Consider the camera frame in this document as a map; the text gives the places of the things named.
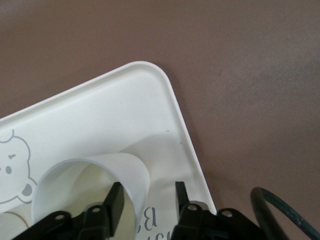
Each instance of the black plastic part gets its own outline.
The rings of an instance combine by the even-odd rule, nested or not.
[[[124,204],[124,188],[115,182],[103,204],[74,218],[66,211],[53,212],[13,240],[105,240],[114,236]]]
[[[171,240],[264,240],[262,230],[239,211],[226,208],[212,214],[190,203],[183,182],[176,182],[180,210]]]
[[[120,217],[125,205],[124,188],[120,182],[115,182],[106,196],[103,205],[106,207],[108,216],[110,216],[109,229],[110,237],[115,235]]]
[[[176,192],[177,206],[178,206],[179,215],[180,215],[182,208],[185,205],[189,204],[189,198],[188,198],[186,186],[183,181],[175,182],[175,192]]]
[[[13,240],[38,240],[47,235],[47,239],[55,239],[51,236],[56,236],[60,231],[67,230],[72,226],[71,214],[67,211],[56,211],[33,226],[16,236]]]

